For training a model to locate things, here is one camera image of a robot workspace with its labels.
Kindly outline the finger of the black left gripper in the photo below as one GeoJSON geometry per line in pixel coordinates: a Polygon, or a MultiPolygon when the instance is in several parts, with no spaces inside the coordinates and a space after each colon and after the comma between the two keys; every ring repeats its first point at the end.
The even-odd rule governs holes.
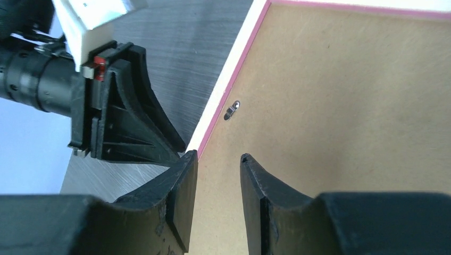
{"type": "Polygon", "coordinates": [[[186,144],[151,88],[146,49],[119,44],[108,57],[105,84],[107,154],[178,154],[186,144]]]}

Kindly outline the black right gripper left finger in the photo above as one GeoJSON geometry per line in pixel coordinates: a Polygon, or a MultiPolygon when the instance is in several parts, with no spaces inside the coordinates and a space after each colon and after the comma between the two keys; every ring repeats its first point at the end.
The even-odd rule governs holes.
{"type": "Polygon", "coordinates": [[[1,254],[185,254],[197,151],[106,202],[92,195],[1,196],[1,254]]]}

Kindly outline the brown backing board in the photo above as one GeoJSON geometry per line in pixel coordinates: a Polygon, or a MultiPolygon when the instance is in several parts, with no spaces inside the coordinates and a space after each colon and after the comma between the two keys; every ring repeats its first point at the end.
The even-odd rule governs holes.
{"type": "Polygon", "coordinates": [[[310,196],[450,193],[450,19],[273,1],[199,155],[190,254],[247,254],[244,153],[310,196]]]}

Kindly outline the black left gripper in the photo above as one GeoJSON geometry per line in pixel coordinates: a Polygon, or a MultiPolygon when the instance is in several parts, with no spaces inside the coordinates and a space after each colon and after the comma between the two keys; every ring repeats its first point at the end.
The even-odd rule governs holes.
{"type": "Polygon", "coordinates": [[[110,163],[171,166],[181,136],[158,101],[145,67],[119,59],[105,80],[74,69],[65,38],[49,32],[50,1],[1,1],[1,97],[71,119],[69,147],[110,163]]]}

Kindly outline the pink wooden picture frame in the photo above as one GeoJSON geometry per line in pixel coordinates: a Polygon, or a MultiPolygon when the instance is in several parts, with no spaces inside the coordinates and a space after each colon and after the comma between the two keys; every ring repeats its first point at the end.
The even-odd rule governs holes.
{"type": "MultiPolygon", "coordinates": [[[[450,1],[281,1],[351,11],[450,19],[450,1]]],[[[187,146],[201,155],[221,114],[247,53],[273,1],[253,1],[187,146]]]]}

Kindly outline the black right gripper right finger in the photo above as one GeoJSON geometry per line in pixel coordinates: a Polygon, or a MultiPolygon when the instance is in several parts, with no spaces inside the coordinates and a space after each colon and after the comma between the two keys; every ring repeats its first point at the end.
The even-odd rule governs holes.
{"type": "Polygon", "coordinates": [[[325,192],[311,198],[240,159],[249,254],[450,254],[450,196],[325,192]]]}

